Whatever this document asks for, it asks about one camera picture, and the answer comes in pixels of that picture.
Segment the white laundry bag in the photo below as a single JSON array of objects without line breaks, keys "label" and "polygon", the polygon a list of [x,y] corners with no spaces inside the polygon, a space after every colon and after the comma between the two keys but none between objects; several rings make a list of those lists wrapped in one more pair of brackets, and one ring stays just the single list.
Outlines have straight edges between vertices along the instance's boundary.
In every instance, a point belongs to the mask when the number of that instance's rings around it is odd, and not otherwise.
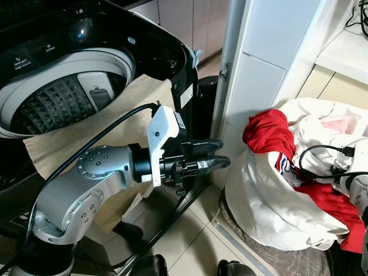
[{"label": "white laundry bag", "polygon": [[[350,133],[366,132],[368,112],[318,99],[293,99],[280,107],[293,124],[305,116],[349,118]],[[245,150],[228,171],[225,196],[241,229],[258,243],[280,250],[327,250],[348,234],[339,220],[321,210],[307,194],[295,191],[275,168],[279,152]]]}]

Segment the black washing machine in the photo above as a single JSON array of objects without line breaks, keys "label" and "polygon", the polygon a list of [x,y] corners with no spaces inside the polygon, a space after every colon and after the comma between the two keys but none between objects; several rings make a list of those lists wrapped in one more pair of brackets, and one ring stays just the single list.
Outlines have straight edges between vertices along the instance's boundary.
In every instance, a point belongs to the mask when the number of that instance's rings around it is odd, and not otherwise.
[{"label": "black washing machine", "polygon": [[26,212],[42,182],[22,140],[91,116],[141,74],[171,80],[191,138],[193,52],[116,4],[1,1],[0,41],[0,235],[15,235],[22,220],[9,218]]}]

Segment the washing machine drum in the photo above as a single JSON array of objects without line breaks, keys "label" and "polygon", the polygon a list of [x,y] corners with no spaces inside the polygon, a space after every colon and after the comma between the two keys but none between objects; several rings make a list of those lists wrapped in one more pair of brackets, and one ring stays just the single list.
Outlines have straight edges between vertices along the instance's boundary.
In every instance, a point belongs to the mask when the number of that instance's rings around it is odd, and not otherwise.
[{"label": "washing machine drum", "polygon": [[81,121],[108,106],[134,75],[125,51],[90,48],[64,56],[0,89],[0,136],[26,138]]}]

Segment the power cord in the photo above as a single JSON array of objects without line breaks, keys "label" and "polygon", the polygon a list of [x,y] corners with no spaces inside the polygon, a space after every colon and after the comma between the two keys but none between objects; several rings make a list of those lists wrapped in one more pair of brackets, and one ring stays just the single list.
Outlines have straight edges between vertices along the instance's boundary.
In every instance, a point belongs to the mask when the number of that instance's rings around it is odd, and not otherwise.
[{"label": "power cord", "polygon": [[[103,131],[101,131],[99,134],[97,134],[95,137],[93,137],[87,144],[85,144],[82,148],[80,148],[76,153],[74,153],[68,160],[66,160],[59,168],[57,168],[43,183],[42,187],[37,193],[36,198],[33,201],[32,209],[29,213],[29,219],[27,224],[27,230],[24,238],[24,245],[27,245],[29,241],[30,234],[32,233],[33,228],[33,220],[35,219],[36,215],[36,202],[38,195],[42,191],[43,188],[45,188],[52,180],[54,180],[56,177],[58,177],[59,174],[61,174],[71,163],[73,163],[77,158],[79,158],[86,150],[88,150],[92,145],[94,145],[98,140],[100,140],[102,137],[104,137],[106,134],[108,134],[112,129],[120,125],[122,122],[127,120],[128,118],[132,117],[134,114],[144,110],[144,109],[152,109],[152,116],[156,113],[156,111],[159,109],[160,105],[155,103],[147,103],[145,105],[138,106],[137,108],[132,109],[127,114],[123,115],[119,119],[117,119],[115,122],[110,124],[107,128],[105,128]],[[5,272],[8,271],[11,267],[13,267],[16,264],[16,257],[14,257],[11,261],[9,261],[7,264],[5,264],[0,269],[0,276],[4,275]]]},{"label": "power cord", "polygon": [[368,171],[354,171],[354,172],[345,172],[343,174],[333,174],[333,175],[317,175],[305,168],[302,167],[302,160],[303,160],[303,157],[304,155],[314,149],[314,148],[331,148],[335,151],[339,151],[341,153],[343,153],[344,155],[346,156],[349,156],[349,157],[353,157],[354,156],[354,148],[352,147],[344,147],[344,148],[337,148],[337,147],[333,147],[331,145],[313,145],[309,148],[307,148],[305,151],[303,151],[303,153],[300,155],[300,158],[299,158],[299,169],[301,171],[302,174],[312,178],[312,179],[316,179],[316,178],[321,178],[321,179],[328,179],[328,178],[336,178],[336,177],[347,177],[347,176],[350,176],[350,175],[362,175],[362,174],[368,174]]},{"label": "power cord", "polygon": [[361,0],[359,1],[358,3],[358,7],[360,8],[360,22],[354,22],[354,23],[350,23],[353,19],[354,19],[354,11],[355,11],[355,8],[356,8],[356,5],[354,5],[352,7],[352,10],[351,10],[351,17],[347,20],[346,24],[345,24],[345,28],[348,28],[348,27],[351,27],[351,26],[354,26],[356,24],[360,24],[361,25],[361,28],[362,28],[362,32],[365,36],[368,36],[368,33],[366,31],[365,28],[368,28],[368,16],[366,14],[366,8],[365,8],[365,5],[368,4],[368,1],[367,0]]}]

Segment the red cloth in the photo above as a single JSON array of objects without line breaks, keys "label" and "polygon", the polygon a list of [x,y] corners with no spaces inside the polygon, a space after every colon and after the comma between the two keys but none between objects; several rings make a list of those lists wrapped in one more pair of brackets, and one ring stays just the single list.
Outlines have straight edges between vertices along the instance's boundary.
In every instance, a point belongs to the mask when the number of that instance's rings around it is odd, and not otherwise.
[{"label": "red cloth", "polygon": [[294,190],[308,194],[319,208],[347,226],[350,233],[341,243],[341,249],[362,253],[365,228],[357,209],[348,197],[334,190],[330,184],[315,181],[310,181],[300,188],[295,187]]},{"label": "red cloth", "polygon": [[[250,117],[243,133],[243,141],[256,154],[271,151],[285,154],[292,165],[291,160],[295,153],[294,134],[289,131],[286,116],[279,110],[271,109]],[[350,232],[340,245],[341,249],[362,253],[365,228],[348,197],[335,191],[331,185],[320,184],[311,179],[300,188],[294,189],[308,194],[320,209],[347,226]]]},{"label": "red cloth", "polygon": [[271,109],[249,118],[243,133],[243,141],[256,154],[278,151],[291,160],[294,152],[294,135],[288,128],[286,116]]}]

